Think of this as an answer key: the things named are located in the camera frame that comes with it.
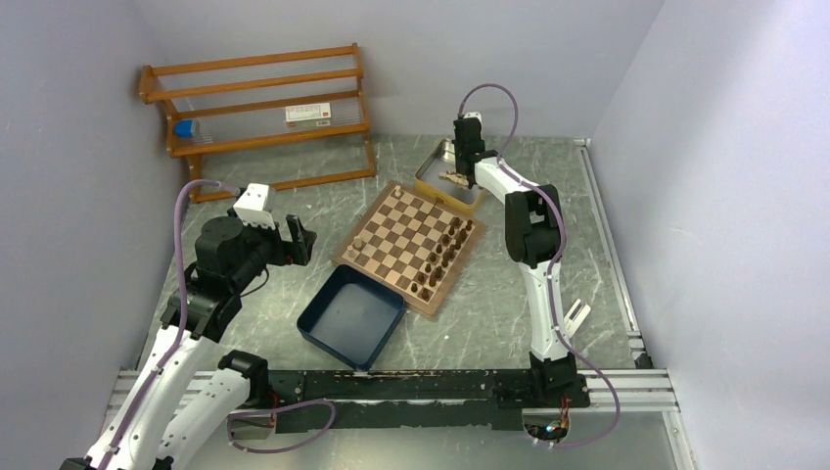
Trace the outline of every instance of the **chessboard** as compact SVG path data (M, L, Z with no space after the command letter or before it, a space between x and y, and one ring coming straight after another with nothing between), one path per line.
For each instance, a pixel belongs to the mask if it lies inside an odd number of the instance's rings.
M484 225L390 182L335 250L347 264L434 316L484 234Z

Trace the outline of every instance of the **white plastic part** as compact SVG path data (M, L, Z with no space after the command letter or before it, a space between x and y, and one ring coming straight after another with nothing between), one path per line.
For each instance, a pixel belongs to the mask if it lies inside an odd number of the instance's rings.
M502 162L501 166L513 171L504 162ZM535 184L524 178L522 180L529 184ZM496 162L496 157L484 159L476 164L476 184L492 193L501 204L504 204L504 197L510 193L515 191L529 191L528 188L521 186L501 170Z
M565 314L565 333L568 334L568 339L573 338L576 330L582 326L582 322L588 317L591 312L591 305L583 304L582 300L576 299L571 309Z
M482 125L484 125L484 121L482 120L482 114L478 111L470 111L469 113L465 113L464 118L476 118Z
M550 301L548 297L547 268L550 261L541 262L536 269L526 264L519 264L522 276L525 278L525 288L528 291L530 307L530 352L539 360L556 360L568 355L568 350L559 341L554 331L553 317L550 315ZM559 289L559 271L561 263L553 265L553 302L556 307L556 321L565 324L562 310L562 293Z
M276 229L277 224L271 215L276 195L274 188L267 184L251 183L239 201L234 203L234 211L245 225Z
M504 204L506 195L515 191L529 191L519 182L508 176L503 170L511 171L519 176L520 181L536 186L535 183L524 179L519 173L513 171L510 166L502 162L501 167L495 157L484 159L476 164L476 183L492 193L501 204ZM550 315L550 302L548 300L548 276L547 268L550 261L542 262L535 269L519 263L519 269L525 278L525 287L528 291L528 303L530 304L530 351L540 360L559 359L568 355L568 350L559 341L554 332L553 319ZM556 318L560 325L564 323L564 312L562 310L562 293L559 288L559 271L561 263L553 266L550 280L553 284L553 299L556 308Z
M124 413L135 399L135 395L144 379L157 367L159 359L170 348L176 337L178 328L168 326L160 329L156 334L156 342L150 358L144 364L144 368L138 376L136 385L130 390L123 406L110 423L110 427L89 449L87 456L92 458L91 465L99 468L101 459L110 447L110 441L115 435L115 429L123 420ZM130 426L126 429L118 447L118 452L110 460L110 469L124 470L146 470L153 468L156 464L156 452L159 449L164 428L170 422L176 405L181 401L187 391L193 375L196 373L202 359L208 355L216 343L204 337L193 340L189 334L185 334L178 351L170 358L164 366L161 376L157 377L151 385L142 403L139 405L135 417Z
M250 390L251 383L239 372L217 370L199 394L170 421L157 457L173 457L173 468L186 468L228 414L248 399Z

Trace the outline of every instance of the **marble floor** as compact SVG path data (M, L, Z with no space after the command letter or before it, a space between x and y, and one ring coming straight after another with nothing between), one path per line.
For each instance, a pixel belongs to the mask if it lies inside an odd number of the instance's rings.
M443 136L376 135L373 146L378 175L340 183L278 193L275 216L300 217L317 232L309 266L271 267L270 281L244 299L243 310L226 331L202 370L213 369L233 349L266 358L272 369L343 369L344 364L302 338L296 321L334 269L331 256L376 196L390 180L411 185L415 171ZM488 148L500 144L490 142ZM582 163L572 139L517 138L505 158L525 177L557 187L568 230L562 267L562 299L576 299L592 311L573 337L574 346L603 368L631 368L623 313L606 262L600 230L585 182ZM280 147L208 156L205 177L245 186L307 177L366 165L357 136L322 139ZM185 262L194 258L193 245L204 222L223 215L231 201L191 206L184 221ZM527 367L530 315L522 276L504 248L503 207L486 197L475 218L487 225L472 258L444 305L433 318L407 311L378 357L374 370L412 368ZM158 318L176 288L171 264L161 286ZM258 285L255 280L252 286ZM159 323L152 323L142 354L149 353Z

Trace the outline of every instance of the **white wall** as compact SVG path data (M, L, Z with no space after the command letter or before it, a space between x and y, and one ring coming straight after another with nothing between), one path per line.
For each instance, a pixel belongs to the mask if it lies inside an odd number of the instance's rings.
M180 162L137 99L163 63L128 0L0 7L0 468L97 439L170 260Z
M525 135L590 135L663 0L138 0L173 63L357 42L373 130L449 132L473 86L515 91ZM510 129L494 90L471 106Z
M591 155L701 468L827 468L830 5L667 0Z

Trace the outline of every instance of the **cable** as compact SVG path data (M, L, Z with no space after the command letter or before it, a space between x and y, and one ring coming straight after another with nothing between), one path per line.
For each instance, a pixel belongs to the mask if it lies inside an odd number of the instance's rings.
M265 287L265 284L268 283L268 280L270 278L271 278L271 273L268 272L268 266L265 266L265 280L262 281L262 284L259 284L258 286L254 287L253 289L247 291L245 294L239 296L239 298L241 299L242 297L249 296L249 295L253 294L254 292L258 291L259 289L262 289L263 287Z
M510 144L510 141L513 140L513 134L516 133L516 127L519 125L519 105L516 103L516 97L513 96L513 93L510 92L507 88L498 83L482 83L481 85L473 88L470 92L467 93L467 96L461 100L461 106L458 107L458 117L462 118L464 116L464 105L467 104L467 100L473 96L473 93L481 90L482 88L498 88L499 90L503 91L507 94L510 98L510 101L513 103L513 127L510 129L510 133L507 134L507 139L505 139L504 143L501 144L501 150L498 151L499 159L500 156L504 154L504 151L507 149L507 146Z
M161 355L161 358L159 359L157 366L154 367L153 370L151 370L150 374L144 379L144 382L141 383L141 386L139 386L138 391L135 394L135 398L130 402L129 406L124 412L124 417L121 419L121 422L118 424L117 429L115 429L115 432L113 433L113 439L110 441L110 449L107 450L104 453L104 456L101 458L101 463L98 465L98 470L107 470L107 467L110 465L110 461L113 459L113 455L115 454L115 449L117 448L118 443L121 442L121 439L123 439L124 433L126 432L127 428L130 424L132 424L132 420L135 417L135 413L138 411L138 408L144 400L145 395L150 390L150 386L153 385L153 381L156 379L156 377L158 377L161 374L161 372L164 370L164 366L175 354L175 352L179 349L182 336L184 335L185 326L187 325L187 286L185 286L184 256L182 255L181 243L182 212L184 211L184 203L188 199L190 190L197 186L215 186L217 188L224 189L225 191L229 191L231 194L235 196L239 194L239 188L223 183L221 181L213 181L210 179L194 179L193 181L190 181L187 184L185 184L181 191L179 191L179 195L176 198L175 209L173 210L173 251L174 258L176 260L176 277L179 282L179 304L181 305L179 313L179 325L178 331L176 332L176 338L175 340L173 340L172 345L170 345L167 351L165 351L164 354Z
M565 222L562 219L562 213L559 211L559 209L556 207L556 205L553 204L553 200L551 200L550 196L548 196L547 193L545 193L544 191L539 189L536 185L530 184L530 182L526 181L522 176L520 176L520 175L514 173L513 171L511 171L510 169L508 169L507 164L504 163L504 155L503 155L504 149L507 148L507 144L509 144L510 140L513 139L513 134L516 132L516 126L519 123L519 104L516 102L516 98L513 96L513 93L511 93L510 90L508 90L507 88L505 88L502 85L499 85L497 83L483 83L483 84L473 88L472 90L470 90L470 92L467 93L467 95L464 97L464 99L461 100L461 106L458 107L458 115L463 116L464 105L467 103L467 100L470 98L471 95L473 95L473 93L475 93L476 91L478 91L482 88L487 88L487 87L498 88L499 90L506 93L507 96L510 97L510 101L513 102L513 128L510 129L510 134L507 136L507 140L505 141L504 145L502 145L501 150L496 154L496 163L497 163L499 169L501 169L504 172L504 174L506 174L510 179L516 181L516 183L518 183L520 186L528 188L528 189L532 190L533 192L535 192L536 194L538 194L542 198L542 200L548 205L548 207L551 208L551 211L553 212L553 216L556 219L557 224L559 225L559 237L560 237L559 250L556 251L556 254L554 254L553 258L550 260L550 263L547 266L547 273L546 273L546 276L545 276L545 277L547 277L547 297L548 297L548 303L550 304L550 315L551 315L552 321L553 321L553 331L556 333L556 337L557 337L557 339L559 339L559 342L562 344L563 347L565 347L566 350L568 350L569 353L573 354L574 357L579 359L582 363L584 363L589 368L591 368L594 372L597 373L599 378L601 378L603 380L603 382L605 382L605 384L608 386L608 390L611 392L611 396L614 398L614 419L612 420L611 424L605 430L603 430L602 432L600 432L596 436L594 436L590 439L586 439L584 441L577 441L575 443L556 444L555 446L556 447L581 447L581 446L586 446L586 445L589 445L589 444L593 444L593 443L599 441L600 439L602 439L602 438L608 436L609 434L611 434L611 432L614 431L614 429L617 427L617 424L620 422L620 396L617 394L617 389L615 389L614 385L612 385L611 379L609 379L608 376L605 375L605 373L602 370L600 370L599 367L597 367L591 361L589 361L587 359L587 357L585 357L582 354L580 354L579 352L577 352L574 349L574 347L572 347L568 343L568 341L565 340L565 337L562 335L562 331L561 331L562 328L560 327L559 322L556 320L556 306L553 302L553 289L554 289L554 286L553 286L552 272L553 272L553 266L560 259L562 259L562 254L565 251L565 246L567 245L567 242L568 242L567 238L565 236Z
M323 429L321 429L320 431L317 432L317 434L315 434L314 436L311 436L310 438L306 439L305 441L299 442L299 443L294 444L292 446L281 447L281 448L250 448L250 447L243 446L243 445L237 443L233 439L233 433L231 432L231 425L233 424L234 421L237 420L236 418L244 418L244 417L251 417L251 416L262 416L262 415L285 413L285 412L292 411L292 410L295 410L295 409L305 408L307 406L314 406L314 405L328 406L329 409L332 410L332 413L329 416L329 422L326 423L325 426L323 426ZM320 437L323 436L323 434L325 434L326 431L331 429L332 424L334 424L334 422L335 422L335 417L336 416L337 416L337 410L335 409L334 404L331 403L328 400L325 400L325 399L311 399L309 401L301 401L299 403L294 403L294 404L290 404L288 406L282 406L282 407L279 407L279 408L275 407L275 408L271 408L271 409L255 409L255 410L252 410L252 411L234 411L233 413L228 415L228 444L230 446L233 446L233 447L239 449L239 450L242 450L244 452L250 452L250 453L283 453L283 452L288 452L288 451L294 450L296 448L307 446L307 445L313 443L314 441L320 439Z

